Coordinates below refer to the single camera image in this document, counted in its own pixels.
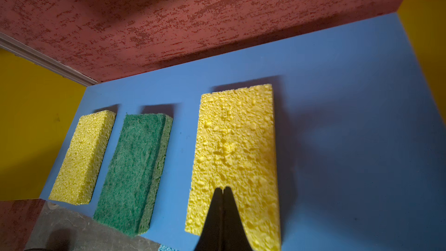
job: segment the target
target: blue surface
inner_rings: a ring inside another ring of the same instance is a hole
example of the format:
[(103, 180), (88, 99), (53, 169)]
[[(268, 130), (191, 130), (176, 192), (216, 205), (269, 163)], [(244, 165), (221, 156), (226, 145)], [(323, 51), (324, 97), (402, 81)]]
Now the blue surface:
[(184, 223), (200, 96), (261, 78), (248, 84), (275, 91), (284, 251), (443, 250), (446, 132), (396, 14), (88, 87), (41, 198), (81, 115), (119, 104), (92, 202), (60, 203), (92, 216), (125, 114), (174, 104), (144, 236), (192, 250), (198, 237)]

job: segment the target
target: gray floor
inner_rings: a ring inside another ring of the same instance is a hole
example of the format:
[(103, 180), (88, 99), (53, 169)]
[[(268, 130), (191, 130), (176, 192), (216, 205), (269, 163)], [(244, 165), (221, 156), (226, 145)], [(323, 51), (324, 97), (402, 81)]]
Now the gray floor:
[(128, 237), (77, 212), (61, 207), (49, 209), (48, 203), (46, 203), (25, 249), (157, 251), (158, 247), (158, 243), (139, 236)]

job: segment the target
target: blue textured object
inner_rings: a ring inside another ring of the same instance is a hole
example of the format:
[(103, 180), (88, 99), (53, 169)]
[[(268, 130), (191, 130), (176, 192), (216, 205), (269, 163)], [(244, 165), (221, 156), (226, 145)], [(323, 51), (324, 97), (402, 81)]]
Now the blue textured object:
[(143, 236), (193, 250), (184, 224), (200, 96), (259, 82), (275, 96), (283, 251), (446, 246), (446, 132), (396, 14), (88, 87), (41, 198), (79, 117), (119, 105), (92, 201), (59, 203), (92, 216), (125, 114), (167, 105), (174, 122)]
[(165, 245), (161, 244), (158, 247), (158, 251), (178, 251), (178, 250), (175, 250), (174, 248), (170, 248), (169, 246), (165, 246)]

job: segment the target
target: green sponge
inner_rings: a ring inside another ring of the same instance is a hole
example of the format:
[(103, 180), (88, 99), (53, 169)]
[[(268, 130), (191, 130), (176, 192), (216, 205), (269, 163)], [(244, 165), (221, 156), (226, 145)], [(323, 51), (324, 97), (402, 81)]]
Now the green sponge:
[(125, 116), (94, 220), (129, 236), (147, 232), (171, 127), (165, 114)]

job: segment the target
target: yellow sponge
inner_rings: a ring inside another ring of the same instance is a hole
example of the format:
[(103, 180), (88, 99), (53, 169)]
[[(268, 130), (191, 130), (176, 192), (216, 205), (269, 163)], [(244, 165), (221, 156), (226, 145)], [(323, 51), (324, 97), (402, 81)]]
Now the yellow sponge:
[(200, 235), (216, 187), (232, 188), (254, 250), (281, 249), (272, 86), (201, 97), (186, 232)]
[(115, 116), (109, 110), (81, 116), (50, 200), (73, 205), (90, 202)]

